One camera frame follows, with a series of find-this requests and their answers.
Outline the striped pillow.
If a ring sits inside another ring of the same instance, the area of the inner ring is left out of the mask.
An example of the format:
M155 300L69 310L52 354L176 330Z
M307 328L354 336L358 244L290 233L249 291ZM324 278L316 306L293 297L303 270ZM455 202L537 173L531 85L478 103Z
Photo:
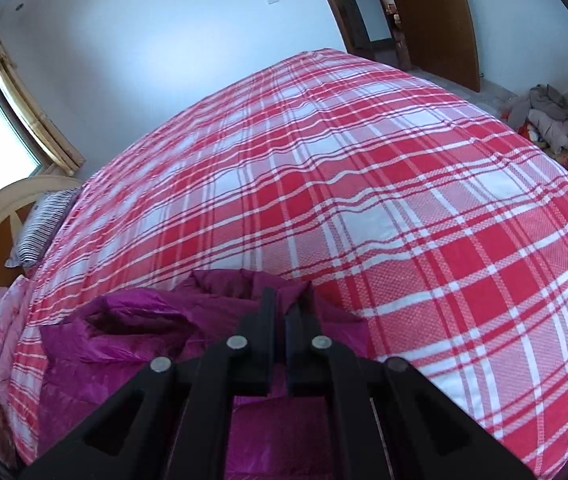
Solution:
M43 194L31 208L4 266L27 270L37 266L75 205L82 188Z

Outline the red white plaid bedsheet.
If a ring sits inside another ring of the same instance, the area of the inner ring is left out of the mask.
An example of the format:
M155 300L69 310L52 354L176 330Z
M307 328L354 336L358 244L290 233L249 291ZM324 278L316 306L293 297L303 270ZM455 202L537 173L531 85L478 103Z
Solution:
M42 450L41 327L195 270L311 282L549 478L568 463L568 171L440 87L335 50L201 100L86 181L34 274L7 385Z

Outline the pink floral quilt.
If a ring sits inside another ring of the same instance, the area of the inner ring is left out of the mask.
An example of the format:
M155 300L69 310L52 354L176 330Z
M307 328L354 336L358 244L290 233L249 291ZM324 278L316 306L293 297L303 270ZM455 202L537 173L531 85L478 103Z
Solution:
M34 412L29 396L14 399L11 379L17 347L26 326L34 284L19 276L0 298L0 463L8 469L18 465L16 441L23 441L34 426Z

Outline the pile of clothes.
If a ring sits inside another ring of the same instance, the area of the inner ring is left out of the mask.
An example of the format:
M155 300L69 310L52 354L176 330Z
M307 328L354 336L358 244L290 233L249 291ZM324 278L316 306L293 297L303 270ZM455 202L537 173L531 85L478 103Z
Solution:
M500 118L568 170L568 100L549 84L509 99Z

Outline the dark door frame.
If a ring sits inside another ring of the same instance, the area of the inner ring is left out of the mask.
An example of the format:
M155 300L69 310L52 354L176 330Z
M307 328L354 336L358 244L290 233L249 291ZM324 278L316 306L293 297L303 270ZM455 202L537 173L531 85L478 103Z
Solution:
M327 0L349 53L412 69L395 0Z

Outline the brown wooden door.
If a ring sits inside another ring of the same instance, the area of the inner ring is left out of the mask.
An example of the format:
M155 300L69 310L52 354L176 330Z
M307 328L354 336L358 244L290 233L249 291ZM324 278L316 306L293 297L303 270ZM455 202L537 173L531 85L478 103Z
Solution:
M412 63L480 90L474 24L467 0L395 0Z

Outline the yellow curtain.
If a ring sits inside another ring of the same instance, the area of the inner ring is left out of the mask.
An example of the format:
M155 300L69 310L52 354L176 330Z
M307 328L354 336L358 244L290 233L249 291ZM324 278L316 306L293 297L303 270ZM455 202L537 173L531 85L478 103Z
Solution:
M0 90L30 138L60 171L69 177L74 176L86 160L31 95L18 76L17 65L8 55L1 39Z

